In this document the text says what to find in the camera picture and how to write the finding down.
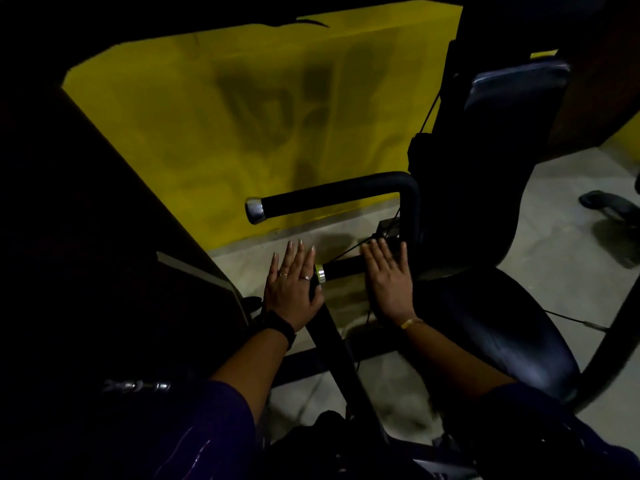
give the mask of person's right hand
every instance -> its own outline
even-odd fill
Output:
[[[372,239],[370,244],[360,247],[360,252],[367,263],[367,276],[380,311],[398,326],[415,318],[406,242],[400,244],[399,265],[384,239],[380,239],[380,245]]]

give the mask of watch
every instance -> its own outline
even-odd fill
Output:
[[[268,311],[260,317],[260,321],[258,322],[258,330],[265,330],[267,328],[272,328],[283,334],[289,342],[289,348],[287,350],[291,350],[293,341],[296,339],[296,332],[289,322],[284,320],[284,318],[276,312]]]

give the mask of seat cushion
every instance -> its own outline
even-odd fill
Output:
[[[420,318],[505,374],[564,402],[580,373],[560,332],[533,297],[494,267],[418,281]]]

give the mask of purple sleeve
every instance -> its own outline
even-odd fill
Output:
[[[152,478],[244,478],[255,443],[253,416],[244,397],[228,384],[209,381],[186,411],[159,439]]]

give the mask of sleeve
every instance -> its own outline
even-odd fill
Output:
[[[208,381],[180,420],[159,439],[149,472],[155,480],[240,479],[255,444],[253,416],[228,384]]]
[[[484,478],[639,478],[629,450],[607,444],[592,428],[537,389],[498,387],[462,414],[462,433]]]

